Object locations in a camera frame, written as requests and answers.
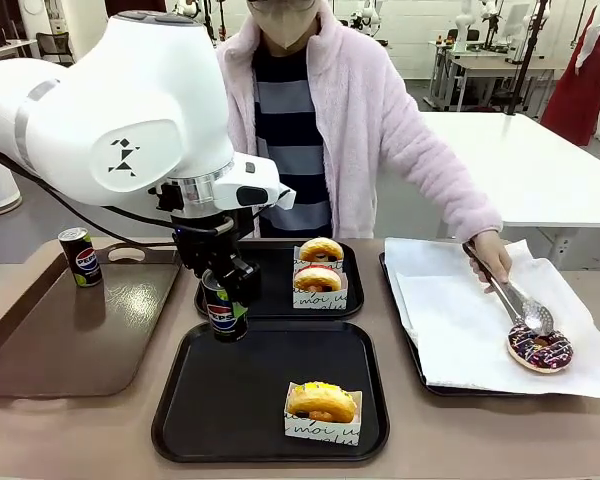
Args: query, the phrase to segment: black tray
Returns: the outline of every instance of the black tray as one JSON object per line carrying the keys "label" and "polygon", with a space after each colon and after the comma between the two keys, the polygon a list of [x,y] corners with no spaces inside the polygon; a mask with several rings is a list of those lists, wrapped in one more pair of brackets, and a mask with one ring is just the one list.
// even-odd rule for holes
{"label": "black tray", "polygon": [[[362,308],[364,292],[356,254],[350,246],[340,243],[344,250],[344,272],[349,288],[344,310],[312,310],[293,308],[293,247],[304,241],[241,242],[243,259],[256,262],[262,272],[262,297],[249,307],[249,320],[343,320]],[[196,309],[207,316],[202,288],[198,286]]]}
{"label": "black tray", "polygon": [[[363,392],[358,446],[284,435],[289,382]],[[208,324],[180,344],[153,420],[153,444],[175,462],[353,462],[384,447],[389,418],[369,336],[346,322],[257,322],[236,343]]]}
{"label": "black tray", "polygon": [[[396,299],[391,292],[391,284],[389,283],[389,273],[387,272],[387,265],[384,262],[384,252],[380,254],[380,265],[382,266],[382,272],[384,273],[384,278],[387,281],[387,286],[389,287],[389,294],[393,299],[393,305],[396,309],[396,313],[398,314],[396,318],[398,322],[400,322],[400,312],[398,311],[398,306],[396,305]],[[440,395],[443,397],[533,397],[535,395],[527,395],[524,393],[511,393],[511,392],[496,392],[492,390],[475,390],[471,388],[454,388],[454,387],[438,387],[434,385],[427,385],[427,378],[424,376],[424,372],[422,371],[422,364],[420,363],[420,355],[418,354],[418,347],[415,346],[411,337],[407,333],[407,331],[400,323],[400,329],[404,332],[404,337],[407,340],[407,345],[409,346],[409,351],[411,352],[411,358],[413,359],[413,363],[418,370],[418,376],[420,377],[420,383],[422,386],[429,390],[431,393],[435,393],[436,395]]]}

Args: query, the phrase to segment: brown tray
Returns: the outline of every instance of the brown tray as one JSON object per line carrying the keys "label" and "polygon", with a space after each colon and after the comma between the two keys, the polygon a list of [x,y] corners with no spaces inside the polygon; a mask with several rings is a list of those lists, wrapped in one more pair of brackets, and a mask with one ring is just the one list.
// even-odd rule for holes
{"label": "brown tray", "polygon": [[60,254],[0,319],[0,397],[106,396],[131,383],[180,257],[125,244],[97,255],[99,285],[77,287]]}

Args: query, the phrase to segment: bun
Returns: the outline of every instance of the bun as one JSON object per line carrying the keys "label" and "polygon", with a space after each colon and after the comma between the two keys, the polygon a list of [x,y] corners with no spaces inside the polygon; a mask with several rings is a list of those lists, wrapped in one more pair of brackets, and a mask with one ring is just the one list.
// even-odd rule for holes
{"label": "bun", "polygon": [[356,403],[350,394],[336,385],[309,382],[291,390],[287,411],[292,415],[308,416],[312,420],[351,423],[356,413]]}
{"label": "bun", "polygon": [[335,262],[344,259],[344,250],[338,242],[318,237],[300,247],[298,258],[305,262]]}
{"label": "bun", "polygon": [[342,289],[342,279],[330,268],[314,265],[299,270],[293,286],[308,292],[335,292]]}

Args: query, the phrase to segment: tray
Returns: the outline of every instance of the tray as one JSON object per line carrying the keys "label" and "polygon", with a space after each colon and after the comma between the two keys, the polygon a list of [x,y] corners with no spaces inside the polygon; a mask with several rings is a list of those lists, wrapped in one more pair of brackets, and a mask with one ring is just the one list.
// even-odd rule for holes
{"label": "tray", "polygon": [[[396,318],[398,322],[400,322],[400,314],[398,312],[398,306],[396,305],[395,297],[391,292],[391,284],[389,283],[389,273],[387,272],[387,265],[384,262],[384,252],[380,254],[380,265],[382,266],[382,272],[384,273],[384,278],[387,281],[387,286],[389,287],[389,294],[393,299],[393,305],[396,309]],[[415,346],[413,340],[404,329],[402,324],[400,324],[400,329],[404,332],[404,337],[407,340],[407,345],[409,346],[409,352],[411,352],[411,358],[413,359],[413,363],[416,366],[416,370],[418,371],[418,377],[420,378],[420,383],[424,388],[426,388],[431,393],[436,395],[440,395],[443,397],[533,397],[535,395],[527,395],[524,393],[511,393],[511,392],[496,392],[492,390],[475,390],[470,388],[454,388],[454,387],[439,387],[427,385],[427,378],[424,376],[424,372],[422,371],[422,364],[420,363],[420,355],[418,354],[418,347]]]}
{"label": "tray", "polygon": [[131,383],[180,257],[125,244],[97,256],[99,285],[77,287],[61,253],[0,319],[0,397],[106,396]]}
{"label": "tray", "polygon": [[[284,435],[289,382],[363,392],[357,447]],[[373,344],[346,322],[261,321],[236,343],[208,324],[182,340],[151,429],[175,462],[354,462],[385,445],[389,418]]]}
{"label": "tray", "polygon": [[[349,280],[347,308],[344,310],[311,310],[293,308],[293,247],[304,241],[247,241],[240,243],[243,259],[260,265],[262,272],[262,297],[249,307],[249,320],[343,320],[362,308],[364,292],[353,249],[340,243],[344,250],[344,271]],[[207,308],[202,288],[198,286],[196,309],[204,317]]]}

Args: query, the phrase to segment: person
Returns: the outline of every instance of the person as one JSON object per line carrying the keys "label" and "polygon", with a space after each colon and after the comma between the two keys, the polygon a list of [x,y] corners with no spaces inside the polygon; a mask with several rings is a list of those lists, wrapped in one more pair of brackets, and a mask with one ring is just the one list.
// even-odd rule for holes
{"label": "person", "polygon": [[458,240],[506,282],[501,219],[450,148],[427,128],[386,51],[343,26],[326,0],[249,0],[217,49],[237,151],[272,159],[296,192],[263,212],[262,237],[370,238],[376,174],[390,167],[443,208]]}

